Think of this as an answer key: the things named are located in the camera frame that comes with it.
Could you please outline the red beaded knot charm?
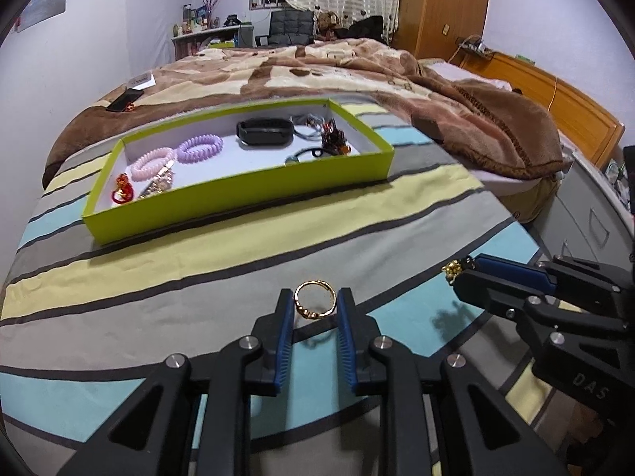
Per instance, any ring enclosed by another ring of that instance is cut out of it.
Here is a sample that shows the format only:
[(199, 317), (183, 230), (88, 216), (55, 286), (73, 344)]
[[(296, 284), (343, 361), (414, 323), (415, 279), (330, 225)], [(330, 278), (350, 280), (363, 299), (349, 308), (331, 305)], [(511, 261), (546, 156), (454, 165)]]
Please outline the red beaded knot charm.
[(133, 201), (133, 198), (135, 198), (133, 184), (130, 183), (126, 173), (121, 173), (115, 179), (115, 189), (111, 192), (111, 200), (115, 204), (121, 205)]

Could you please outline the grey bedside cabinet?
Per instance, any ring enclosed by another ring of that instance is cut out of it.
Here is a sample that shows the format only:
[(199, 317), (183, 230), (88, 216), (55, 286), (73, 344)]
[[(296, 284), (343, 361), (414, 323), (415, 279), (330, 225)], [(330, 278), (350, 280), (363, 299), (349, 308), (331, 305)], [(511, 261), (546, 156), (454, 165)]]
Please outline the grey bedside cabinet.
[(632, 268), (634, 221), (608, 180), (576, 154), (529, 233), (549, 257), (571, 256)]

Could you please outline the wooden bed headboard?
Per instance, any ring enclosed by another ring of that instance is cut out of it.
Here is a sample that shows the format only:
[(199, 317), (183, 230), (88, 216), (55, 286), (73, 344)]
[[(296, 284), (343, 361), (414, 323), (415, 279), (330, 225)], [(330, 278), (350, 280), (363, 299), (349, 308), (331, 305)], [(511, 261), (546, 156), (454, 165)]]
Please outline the wooden bed headboard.
[(499, 52), (489, 57), (465, 53), (460, 67), (521, 89), (525, 97), (550, 112), (558, 129), (596, 168), (603, 169), (608, 165), (625, 126), (581, 90), (535, 65)]

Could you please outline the brown patterned blanket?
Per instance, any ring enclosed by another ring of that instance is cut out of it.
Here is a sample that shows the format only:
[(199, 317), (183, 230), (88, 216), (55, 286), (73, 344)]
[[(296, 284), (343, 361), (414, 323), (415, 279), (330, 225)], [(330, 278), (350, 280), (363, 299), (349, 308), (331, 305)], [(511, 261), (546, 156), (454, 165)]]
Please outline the brown patterned blanket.
[(42, 183), (80, 150), (152, 121), (223, 104), (344, 92), (372, 98), (413, 126), (435, 123), (434, 141), (478, 170), (531, 180), (566, 165), (558, 127), (540, 104), (477, 76), (451, 81), (372, 39), (207, 48), (153, 75), (133, 111), (108, 111), (122, 92), (115, 88), (74, 117), (50, 149)]

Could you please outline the green shallow tray box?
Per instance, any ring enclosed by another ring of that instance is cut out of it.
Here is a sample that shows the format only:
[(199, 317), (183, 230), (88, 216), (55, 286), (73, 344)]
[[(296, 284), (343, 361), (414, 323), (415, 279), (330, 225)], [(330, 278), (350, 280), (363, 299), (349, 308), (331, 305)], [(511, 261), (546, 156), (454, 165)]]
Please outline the green shallow tray box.
[[(237, 126), (249, 118), (289, 118), (319, 114), (333, 119), (351, 147), (346, 156), (313, 158), (309, 142), (293, 139), (284, 147), (247, 147)], [(221, 152), (190, 165), (177, 162), (172, 185), (143, 197), (148, 186), (133, 186), (133, 201), (111, 198), (115, 179), (129, 174), (133, 163), (155, 147), (178, 147), (204, 133), (224, 140)], [(333, 98), (292, 98), (217, 106), (175, 115), (136, 127), (115, 143), (87, 198), (82, 219), (100, 245), (147, 235), (212, 215), (280, 202), (336, 188), (387, 180), (393, 147)]]

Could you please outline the striped table cloth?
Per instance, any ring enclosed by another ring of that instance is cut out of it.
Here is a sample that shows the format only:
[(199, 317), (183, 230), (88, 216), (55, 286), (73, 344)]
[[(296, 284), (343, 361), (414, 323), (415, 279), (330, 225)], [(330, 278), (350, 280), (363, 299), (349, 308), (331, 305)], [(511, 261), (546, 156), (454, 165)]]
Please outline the striped table cloth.
[(346, 111), (394, 146), (384, 184), (301, 198), (100, 246), (82, 220), (114, 174), (104, 141), (72, 156), (18, 244), (1, 308), (1, 416), (38, 475), (54, 475), (157, 364), (248, 334), (283, 288), (348, 287), (381, 330), (423, 356), (459, 351), (551, 447), (575, 405), (532, 375), (514, 327), (464, 304), (449, 260), (539, 249), (473, 174), (369, 103)]

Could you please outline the white power strip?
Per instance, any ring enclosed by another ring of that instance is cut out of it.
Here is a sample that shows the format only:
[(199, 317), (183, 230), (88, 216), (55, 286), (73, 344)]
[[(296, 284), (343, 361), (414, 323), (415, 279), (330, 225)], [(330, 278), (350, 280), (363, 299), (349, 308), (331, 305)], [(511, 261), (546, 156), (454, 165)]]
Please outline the white power strip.
[(482, 58), (491, 58), (494, 55), (494, 50), (488, 48), (480, 38), (477, 38), (476, 40), (466, 39), (461, 44), (461, 49), (465, 50), (467, 53), (477, 55)]

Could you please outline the black smartphone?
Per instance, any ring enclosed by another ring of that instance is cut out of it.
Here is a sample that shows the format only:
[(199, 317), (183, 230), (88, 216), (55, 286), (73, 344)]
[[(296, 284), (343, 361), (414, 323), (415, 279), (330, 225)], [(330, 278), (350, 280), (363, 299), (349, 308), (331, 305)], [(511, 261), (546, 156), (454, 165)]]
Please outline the black smartphone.
[(133, 109), (135, 102), (139, 100), (143, 94), (143, 89), (127, 88), (106, 107), (106, 110), (113, 113), (128, 112)]

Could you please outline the white small box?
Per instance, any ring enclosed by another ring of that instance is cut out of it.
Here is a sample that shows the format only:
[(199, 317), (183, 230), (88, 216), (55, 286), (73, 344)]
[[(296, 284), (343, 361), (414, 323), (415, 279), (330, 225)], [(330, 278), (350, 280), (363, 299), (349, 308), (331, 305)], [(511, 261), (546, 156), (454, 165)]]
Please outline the white small box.
[(156, 85), (154, 74), (151, 71), (137, 75), (130, 79), (126, 85), (127, 89), (144, 90)]

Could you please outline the orange wooden wardrobe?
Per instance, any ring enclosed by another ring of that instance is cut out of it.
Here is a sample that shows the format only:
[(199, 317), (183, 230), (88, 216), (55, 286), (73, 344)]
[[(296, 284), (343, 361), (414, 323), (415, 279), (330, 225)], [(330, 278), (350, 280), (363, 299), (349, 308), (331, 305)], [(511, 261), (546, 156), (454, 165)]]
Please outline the orange wooden wardrobe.
[(399, 0), (391, 41), (414, 57), (450, 59), (461, 40), (482, 36), (489, 0)]

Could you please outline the black office chair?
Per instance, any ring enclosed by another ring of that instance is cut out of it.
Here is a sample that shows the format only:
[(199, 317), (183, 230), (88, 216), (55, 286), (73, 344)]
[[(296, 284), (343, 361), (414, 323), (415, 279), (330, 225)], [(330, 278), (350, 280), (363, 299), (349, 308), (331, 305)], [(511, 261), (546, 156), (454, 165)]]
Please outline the black office chair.
[(267, 35), (255, 37), (258, 47), (309, 45), (313, 42), (314, 14), (295, 9), (272, 12)]

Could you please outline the white cluttered desk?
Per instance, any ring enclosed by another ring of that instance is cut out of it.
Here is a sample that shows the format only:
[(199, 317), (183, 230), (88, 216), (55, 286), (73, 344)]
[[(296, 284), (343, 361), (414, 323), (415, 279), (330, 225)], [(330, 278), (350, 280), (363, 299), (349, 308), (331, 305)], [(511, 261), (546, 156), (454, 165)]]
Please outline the white cluttered desk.
[(174, 58), (180, 60), (197, 55), (206, 48), (250, 48), (254, 44), (254, 27), (241, 24), (228, 27), (204, 29), (172, 39)]

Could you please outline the brown teddy bear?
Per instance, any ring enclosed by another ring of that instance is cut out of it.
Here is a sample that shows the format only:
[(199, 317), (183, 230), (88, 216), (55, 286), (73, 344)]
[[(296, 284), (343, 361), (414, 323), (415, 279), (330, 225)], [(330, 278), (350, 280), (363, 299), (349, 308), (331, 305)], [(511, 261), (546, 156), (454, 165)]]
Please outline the brown teddy bear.
[(319, 41), (336, 40), (339, 18), (335, 12), (326, 11), (319, 14), (316, 21), (316, 39)]

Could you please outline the silver wall poster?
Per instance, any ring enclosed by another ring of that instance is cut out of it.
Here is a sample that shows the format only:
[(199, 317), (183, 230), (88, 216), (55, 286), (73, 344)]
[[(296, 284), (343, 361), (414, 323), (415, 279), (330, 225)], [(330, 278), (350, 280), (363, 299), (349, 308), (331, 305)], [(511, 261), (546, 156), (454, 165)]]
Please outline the silver wall poster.
[(21, 16), (17, 19), (14, 29), (20, 33), (34, 25), (40, 24), (56, 15), (65, 13), (67, 0), (30, 0)]

